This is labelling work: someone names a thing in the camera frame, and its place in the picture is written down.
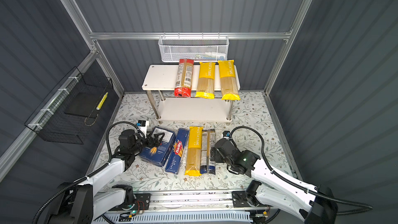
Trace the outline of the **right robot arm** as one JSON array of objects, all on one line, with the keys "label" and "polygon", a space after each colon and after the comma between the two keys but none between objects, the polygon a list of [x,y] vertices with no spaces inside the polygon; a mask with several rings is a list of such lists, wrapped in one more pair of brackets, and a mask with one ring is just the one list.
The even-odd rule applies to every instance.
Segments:
[{"label": "right robot arm", "polygon": [[283,178],[303,186],[304,190],[290,185],[276,176],[280,170],[268,168],[256,153],[249,150],[240,151],[228,139],[220,139],[215,144],[215,149],[233,173],[247,175],[253,179],[245,191],[250,205],[271,205],[297,217],[305,224],[335,223],[337,204],[310,194],[310,190],[316,190],[314,185],[283,173]]}]

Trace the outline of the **yellow Pastatime spaghetti bag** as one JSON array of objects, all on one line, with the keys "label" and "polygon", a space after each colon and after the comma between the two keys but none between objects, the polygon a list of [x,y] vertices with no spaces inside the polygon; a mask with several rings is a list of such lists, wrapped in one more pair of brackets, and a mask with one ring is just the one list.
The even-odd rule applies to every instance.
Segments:
[{"label": "yellow Pastatime spaghetti bag", "polygon": [[233,60],[219,61],[220,85],[223,100],[239,101],[238,85]]},{"label": "yellow Pastatime spaghetti bag", "polygon": [[195,97],[215,98],[215,63],[201,62],[199,80]]}]

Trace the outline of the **dark blue spaghetti bag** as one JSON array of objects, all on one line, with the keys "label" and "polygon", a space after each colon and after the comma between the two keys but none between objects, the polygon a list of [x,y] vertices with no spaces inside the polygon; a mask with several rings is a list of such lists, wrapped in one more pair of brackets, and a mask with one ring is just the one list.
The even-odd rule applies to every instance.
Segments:
[{"label": "dark blue spaghetti bag", "polygon": [[201,147],[201,174],[216,174],[215,162],[215,143],[216,134],[214,129],[204,130],[202,132],[202,147]]}]

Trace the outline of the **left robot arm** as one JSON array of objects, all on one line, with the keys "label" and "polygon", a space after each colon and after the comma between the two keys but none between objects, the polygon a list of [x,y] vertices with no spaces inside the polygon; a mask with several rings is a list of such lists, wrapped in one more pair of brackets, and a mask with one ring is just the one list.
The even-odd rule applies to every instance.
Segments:
[{"label": "left robot arm", "polygon": [[38,222],[45,208],[49,209],[45,218],[47,224],[89,224],[114,207],[127,211],[140,207],[131,186],[115,185],[105,193],[99,191],[129,169],[145,148],[159,147],[164,137],[165,132],[145,135],[141,130],[123,131],[110,161],[91,174],[62,186],[39,209],[32,222]]}]

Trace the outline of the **red spaghetti bag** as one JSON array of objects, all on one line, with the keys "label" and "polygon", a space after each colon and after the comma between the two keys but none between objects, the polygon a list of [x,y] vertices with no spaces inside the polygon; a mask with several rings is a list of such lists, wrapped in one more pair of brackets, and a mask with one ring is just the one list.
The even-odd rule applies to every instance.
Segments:
[{"label": "red spaghetti bag", "polygon": [[192,59],[179,60],[174,89],[175,97],[191,97],[193,66]]}]

